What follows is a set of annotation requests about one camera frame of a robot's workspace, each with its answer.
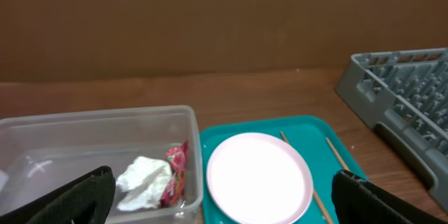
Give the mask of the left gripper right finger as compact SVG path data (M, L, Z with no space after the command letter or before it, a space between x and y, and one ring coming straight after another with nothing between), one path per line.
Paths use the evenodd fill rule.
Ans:
M331 198L340 224L447 224L347 170L333 176Z

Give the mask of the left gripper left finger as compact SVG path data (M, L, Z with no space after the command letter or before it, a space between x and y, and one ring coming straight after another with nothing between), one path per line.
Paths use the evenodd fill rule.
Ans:
M116 180L98 167L33 202L1 216L1 224L105 224Z

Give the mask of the wooden chopstick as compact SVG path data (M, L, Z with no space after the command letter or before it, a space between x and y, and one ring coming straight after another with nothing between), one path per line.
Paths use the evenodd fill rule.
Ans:
M325 138L327 144L329 145L329 147L331 148L332 152L334 153L335 157L338 159L339 163L341 164L342 168L344 170L347 171L351 171L350 168L347 166L346 162L342 159L342 156L339 154L339 152L337 151L337 149L334 147L334 145L332 144L331 140L326 137Z
M287 136L285 135L284 131L280 131L280 135L281 138L289 145L291 145L290 141L288 140ZM329 141L328 138L325 138L325 144L323 146L323 149L326 150L327 152L330 151L330 156L334 156L334 150L333 150L333 144ZM316 190L315 187L316 184L314 184L314 191L313 191L313 200L311 201L308 210L316 210L317 207L319 209L320 215L321 215L321 220L317 220L317 219L313 219L316 222L313 223L323 223L325 221L325 223L329 223L329 224L334 224L334 223L338 223L337 222L337 218L333 218L333 216L331 215L331 213L333 212L333 206L332 203L330 204L330 208L328 208L325 204L325 201L323 201L323 199L321 198L321 196L318 194L318 191Z

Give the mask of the white tissue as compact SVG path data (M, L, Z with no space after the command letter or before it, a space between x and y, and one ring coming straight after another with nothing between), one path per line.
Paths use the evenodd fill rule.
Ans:
M172 168L165 160L139 156L116 180L116 186L126 196L119 201L119 211L156 209L172 178Z

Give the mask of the red snack wrapper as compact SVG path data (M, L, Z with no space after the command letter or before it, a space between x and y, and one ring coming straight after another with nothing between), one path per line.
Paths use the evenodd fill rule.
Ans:
M165 187L160 200L162 208L174 207L183 197L186 167L188 164L188 151L189 144L186 141L182 145L171 148L165 153L173 174Z

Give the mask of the white round plate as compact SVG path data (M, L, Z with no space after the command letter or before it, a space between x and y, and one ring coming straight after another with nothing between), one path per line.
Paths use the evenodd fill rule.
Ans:
M301 154L280 138L255 132L231 136L214 149L206 184L216 206L243 224L294 223L314 193Z

